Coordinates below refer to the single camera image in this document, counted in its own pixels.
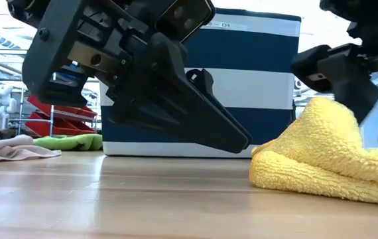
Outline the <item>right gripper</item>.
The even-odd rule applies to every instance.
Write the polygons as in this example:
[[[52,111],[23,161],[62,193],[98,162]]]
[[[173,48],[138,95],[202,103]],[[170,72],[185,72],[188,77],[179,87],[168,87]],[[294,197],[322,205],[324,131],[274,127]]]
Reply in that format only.
[[[335,101],[350,109],[358,124],[378,101],[371,75],[378,72],[378,39],[366,44],[326,44],[298,53],[292,73],[317,92],[331,92]]]

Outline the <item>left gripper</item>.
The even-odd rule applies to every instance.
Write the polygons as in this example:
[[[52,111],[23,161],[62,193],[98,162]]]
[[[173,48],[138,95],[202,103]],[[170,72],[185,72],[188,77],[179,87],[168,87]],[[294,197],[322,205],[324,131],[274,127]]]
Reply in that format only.
[[[24,83],[43,103],[80,107],[83,85],[96,77],[110,98],[132,63],[121,41],[148,40],[161,13],[162,1],[27,1],[22,20],[37,33],[23,64]]]

